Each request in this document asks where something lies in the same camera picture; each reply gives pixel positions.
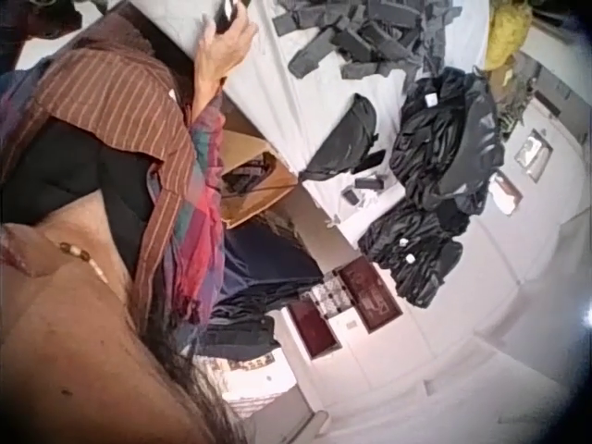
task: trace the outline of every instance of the white tablecloth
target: white tablecloth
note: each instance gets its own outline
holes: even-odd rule
[[[194,54],[204,14],[212,17],[220,4],[220,0],[131,2],[189,56]],[[482,67],[487,50],[489,1],[455,0],[454,4],[463,6],[463,11],[446,29],[446,64],[465,70]],[[297,80],[288,71],[288,62],[317,30],[296,31],[278,38],[272,18],[283,9],[275,0],[252,0],[248,10],[250,18],[259,24],[259,34],[243,64],[228,78],[226,92],[291,171],[305,169],[347,110],[354,93],[370,99],[378,115],[379,138],[373,151],[390,149],[404,102],[402,71],[393,71],[386,79],[372,76],[342,80],[339,66],[344,62],[339,55],[331,54],[319,69]],[[378,171],[389,173],[387,160]],[[354,244],[373,220],[404,195],[404,189],[396,184],[380,196],[367,199],[364,207],[354,208],[341,197],[352,182],[351,175],[342,174],[325,182],[306,181],[304,187],[328,219]]]

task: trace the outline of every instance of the person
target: person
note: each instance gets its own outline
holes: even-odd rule
[[[208,20],[185,114],[166,68],[116,43],[0,78],[0,399],[26,439],[246,442],[168,336],[219,285],[219,95],[256,33],[241,2],[224,34]]]

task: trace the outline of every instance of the woman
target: woman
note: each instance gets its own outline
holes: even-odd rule
[[[190,224],[190,227],[200,228],[193,234],[203,234],[208,242],[214,239],[210,235],[221,229],[216,209],[212,208],[219,202],[214,196],[217,173],[207,172],[208,168],[215,169],[219,165],[214,157],[217,157],[223,118],[216,109],[215,98],[220,93],[224,78],[246,56],[256,32],[256,26],[247,18],[245,7],[239,3],[237,17],[226,33],[216,34],[215,25],[208,22],[195,57],[191,140],[197,152],[197,163],[202,163],[205,187],[195,197],[191,195],[195,192],[191,184],[186,191],[187,181],[180,183],[184,194],[181,197],[185,201],[177,201],[175,214],[181,217],[187,203],[194,203],[195,208],[203,203],[209,205],[206,208],[211,212],[208,222],[200,219],[200,224]],[[179,159],[179,152],[182,151],[179,147],[187,136],[180,132],[175,136],[179,138],[179,146],[170,150],[169,157],[155,160],[157,154],[149,158],[137,153],[142,150],[134,152],[142,134],[132,131],[144,125],[146,120],[137,119],[134,108],[144,109],[154,100],[162,101],[156,112],[163,117],[159,114],[159,119],[153,123],[170,131],[178,131],[182,114],[175,104],[173,90],[169,99],[163,98],[168,76],[161,76],[162,71],[158,71],[157,65],[151,61],[139,62],[141,58],[137,54],[127,53],[126,50],[113,55],[116,51],[114,47],[81,48],[78,53],[74,51],[75,56],[68,58],[66,54],[49,68],[43,68],[33,100],[29,100],[26,109],[23,108],[29,116],[27,113],[40,106],[33,115],[35,119],[43,116],[43,125],[27,142],[23,154],[16,157],[13,145],[21,145],[27,140],[22,134],[27,132],[27,125],[32,125],[30,119],[25,119],[25,123],[19,122],[20,130],[17,132],[21,133],[18,137],[0,138],[0,142],[6,142],[4,148],[0,145],[6,176],[2,182],[4,225],[0,245],[0,393],[3,408],[10,413],[11,419],[18,420],[11,423],[13,429],[14,424],[22,426],[17,430],[21,433],[20,438],[26,430],[28,435],[25,438],[37,442],[246,442],[207,378],[198,375],[196,379],[188,380],[188,376],[192,375],[191,364],[162,351],[163,344],[167,343],[164,336],[169,325],[162,326],[151,321],[157,310],[155,307],[164,305],[161,296],[167,294],[163,290],[167,288],[167,282],[173,282],[173,292],[189,285],[167,280],[168,247],[163,247],[164,253],[160,252],[159,264],[149,263],[154,256],[143,255],[145,251],[150,252],[150,249],[144,249],[149,243],[146,237],[154,222],[154,214],[163,208],[160,206],[161,198],[166,196],[167,201],[171,201],[176,197],[174,186],[167,185],[163,170],[171,168],[171,159]],[[47,86],[52,83],[56,71],[59,71],[56,78],[60,79],[74,73],[85,76],[80,74],[86,72],[83,68],[77,70],[77,61],[83,61],[82,66],[88,67],[89,60],[94,63],[97,57],[104,57],[96,66],[107,73],[100,79],[105,91],[87,91],[89,88],[84,88],[72,98],[68,96],[68,91],[76,90],[77,83],[84,83],[77,82],[76,78],[68,82],[67,88],[63,85],[59,85],[61,89]],[[136,85],[134,92],[152,91],[156,99],[149,101],[149,94],[147,101],[142,102],[137,93],[123,104],[120,97],[116,98],[118,102],[109,99],[121,82],[129,80],[115,74],[109,76],[109,69],[115,72],[117,63],[122,60],[127,64],[122,65],[124,69],[147,63],[148,68],[130,69],[129,73],[143,79],[142,85]],[[156,69],[156,74],[143,78],[146,75],[144,71],[149,71],[151,67]],[[91,82],[91,85],[96,88],[95,83]],[[52,95],[58,90],[63,95]],[[92,115],[92,128],[89,128],[84,124],[85,106],[94,100],[94,96],[101,101],[101,109]],[[75,105],[74,108],[64,108],[58,100],[60,98]],[[110,105],[115,107],[115,111],[109,108]],[[128,151],[119,146],[116,150],[112,149],[118,144],[117,135],[113,133],[121,131],[117,125],[110,126],[113,122],[109,118],[118,112],[118,107],[125,111],[118,119],[135,118],[124,128],[124,132],[129,133],[129,137],[126,136]],[[91,110],[94,112],[95,107],[91,106]],[[2,126],[14,120],[14,113],[11,116],[6,110],[0,111],[5,112],[0,122]],[[10,133],[4,128],[0,130],[0,135]],[[58,154],[64,145],[68,155]],[[43,157],[47,153],[54,154],[58,159],[51,162],[51,155]],[[51,165],[41,168],[40,163],[35,161],[41,158]],[[173,169],[176,169],[173,173],[186,170],[186,163],[173,162]],[[122,166],[127,169],[124,168],[123,173],[118,172],[117,168],[120,170]],[[52,182],[55,178],[50,180],[43,176],[44,180],[37,179],[39,175],[55,174],[56,171],[67,171],[58,178],[60,183],[57,185]],[[192,176],[190,170],[187,171],[183,178],[188,180],[196,174],[193,171]],[[96,183],[89,179],[94,175]],[[173,177],[179,181],[179,175]],[[126,206],[126,196],[130,196],[132,189],[136,194],[131,197],[139,196],[139,199],[132,199]],[[49,214],[43,213],[53,208],[51,205],[64,202],[67,204]],[[118,208],[117,217],[114,217],[114,208]],[[156,224],[162,222],[168,213],[158,214]],[[23,220],[38,221],[30,225],[14,223]],[[145,231],[136,235],[131,232],[137,231],[136,228]],[[175,226],[174,235],[170,234],[172,232],[172,229],[168,232],[169,241],[171,236],[179,234],[178,227]],[[209,254],[219,254],[216,251],[218,245],[208,242]],[[203,245],[200,248],[200,260],[209,260],[204,258]],[[189,257],[197,260],[194,252]],[[175,276],[182,274],[179,263],[184,257],[183,251],[177,253]],[[146,276],[145,270],[151,269],[156,270],[151,282],[154,287],[149,292],[153,297],[143,300],[138,296],[142,293],[137,283]],[[155,290],[159,285],[162,292]],[[148,306],[149,314],[142,314],[139,309],[142,304]],[[202,310],[200,314],[207,314],[207,311]]]

